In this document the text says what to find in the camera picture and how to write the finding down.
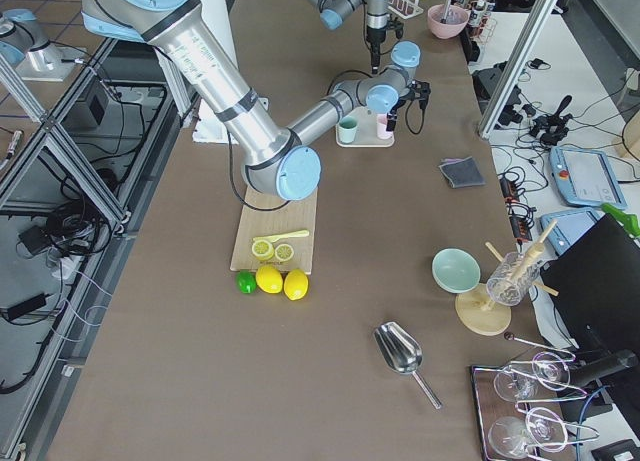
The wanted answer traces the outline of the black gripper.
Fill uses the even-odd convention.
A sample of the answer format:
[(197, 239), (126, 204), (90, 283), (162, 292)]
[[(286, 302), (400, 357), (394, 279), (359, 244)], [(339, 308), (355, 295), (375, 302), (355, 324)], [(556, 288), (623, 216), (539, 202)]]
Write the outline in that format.
[(387, 32), (395, 33), (397, 39), (401, 39), (404, 35), (403, 21), (388, 11), (381, 13), (372, 13), (369, 10), (364, 14), (364, 42), (370, 51), (371, 73), (377, 74), (380, 67), (381, 45), (385, 42)]
[(413, 80), (407, 87), (407, 91), (399, 97), (396, 104), (387, 114), (386, 130), (393, 131), (395, 129), (396, 114), (406, 102), (418, 101), (420, 110), (422, 112), (425, 112), (429, 102), (430, 94), (431, 86), (429, 82)]

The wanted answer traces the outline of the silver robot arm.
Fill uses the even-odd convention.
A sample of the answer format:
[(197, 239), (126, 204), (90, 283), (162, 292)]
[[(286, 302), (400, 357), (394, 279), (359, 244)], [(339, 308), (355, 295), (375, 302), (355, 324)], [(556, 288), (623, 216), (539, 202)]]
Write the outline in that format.
[(370, 53), (371, 72), (377, 74), (380, 69), (382, 44), (386, 41), (387, 32), (394, 31), (396, 39), (404, 35), (404, 24), (389, 11), (390, 0), (308, 0), (314, 5), (324, 25), (329, 30), (336, 30), (344, 21), (364, 7), (364, 42)]
[(321, 176), (311, 143), (359, 106), (387, 114), (414, 86), (419, 47), (400, 41), (391, 62), (367, 79), (336, 85), (287, 127), (278, 126), (202, 18), (201, 0), (82, 0), (86, 29), (164, 52), (245, 150), (243, 178), (253, 189), (298, 201)]

